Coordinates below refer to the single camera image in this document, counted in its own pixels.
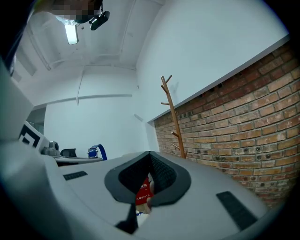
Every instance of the ceiling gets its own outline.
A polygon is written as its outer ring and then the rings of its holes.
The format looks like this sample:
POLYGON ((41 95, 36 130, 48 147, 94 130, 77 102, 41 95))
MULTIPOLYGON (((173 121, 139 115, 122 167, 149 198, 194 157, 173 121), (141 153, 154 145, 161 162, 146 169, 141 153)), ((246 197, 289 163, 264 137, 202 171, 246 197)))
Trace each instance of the ceiling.
POLYGON ((16 53, 13 78, 26 82, 68 67, 96 65, 135 69, 147 33, 165 0, 104 0, 110 19, 96 31, 77 26, 69 45, 63 23, 50 13, 33 15, 16 53))

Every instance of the black chair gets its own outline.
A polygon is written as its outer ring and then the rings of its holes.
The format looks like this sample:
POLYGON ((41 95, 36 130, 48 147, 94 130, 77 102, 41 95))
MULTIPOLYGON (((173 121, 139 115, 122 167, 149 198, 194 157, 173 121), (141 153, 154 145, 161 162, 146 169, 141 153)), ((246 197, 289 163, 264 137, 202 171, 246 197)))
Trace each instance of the black chair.
POLYGON ((76 158, 77 155, 76 155, 75 151, 76 151, 76 148, 63 149, 63 150, 61 150, 60 154, 61 154, 62 157, 76 158))

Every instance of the red package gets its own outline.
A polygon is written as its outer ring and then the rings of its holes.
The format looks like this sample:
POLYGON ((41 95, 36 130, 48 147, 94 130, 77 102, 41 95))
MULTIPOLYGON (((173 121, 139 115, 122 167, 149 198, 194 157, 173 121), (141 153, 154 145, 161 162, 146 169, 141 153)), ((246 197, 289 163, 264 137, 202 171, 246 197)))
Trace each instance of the red package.
POLYGON ((150 192, 150 183, 149 178, 147 177, 144 183, 142 184, 140 190, 136 194, 135 204, 141 205, 147 202, 147 198, 152 197, 153 194, 150 192))

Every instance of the wooden coat rack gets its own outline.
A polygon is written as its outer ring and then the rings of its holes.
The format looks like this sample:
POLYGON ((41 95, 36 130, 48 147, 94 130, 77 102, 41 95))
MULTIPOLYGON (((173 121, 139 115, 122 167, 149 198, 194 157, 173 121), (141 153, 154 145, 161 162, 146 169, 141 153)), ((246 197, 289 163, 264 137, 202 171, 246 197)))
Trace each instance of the wooden coat rack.
POLYGON ((169 102, 169 103, 161 103, 161 104, 163 104, 163 105, 169 105, 170 106, 171 114, 172 114, 172 118, 173 118, 173 122, 175 124, 176 132, 171 132, 171 134, 173 134, 174 136, 176 136, 178 138, 178 144, 179 144, 179 146, 176 146, 173 143, 171 143, 171 145, 173 147, 179 149, 181 157, 184 158, 184 159, 186 159, 187 158, 187 154, 188 154, 188 150, 186 150, 186 152, 184 152, 183 142, 182 142, 182 137, 181 137, 181 132, 180 132, 178 120, 177 120, 177 117, 176 117, 176 112, 175 112, 174 105, 173 105, 173 102, 172 102, 172 98, 171 98, 171 95, 170 95, 170 92, 169 92, 169 89, 168 89, 168 86, 167 86, 167 83, 168 83, 168 81, 170 81, 171 77, 172 77, 172 75, 169 76, 169 78, 167 79, 167 81, 165 80, 164 76, 160 77, 161 81, 163 82, 163 85, 161 85, 161 87, 165 91, 165 93, 167 95, 167 98, 168 98, 168 102, 169 102))

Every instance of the desk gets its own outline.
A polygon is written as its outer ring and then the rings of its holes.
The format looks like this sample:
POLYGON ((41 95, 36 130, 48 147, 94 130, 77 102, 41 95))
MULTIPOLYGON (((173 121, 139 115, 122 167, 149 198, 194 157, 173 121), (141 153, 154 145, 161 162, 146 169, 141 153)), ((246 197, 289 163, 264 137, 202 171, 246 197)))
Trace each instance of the desk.
POLYGON ((95 163, 103 161, 102 158, 84 158, 84 157, 56 157, 55 161, 59 167, 69 166, 69 165, 78 165, 85 163, 95 163))

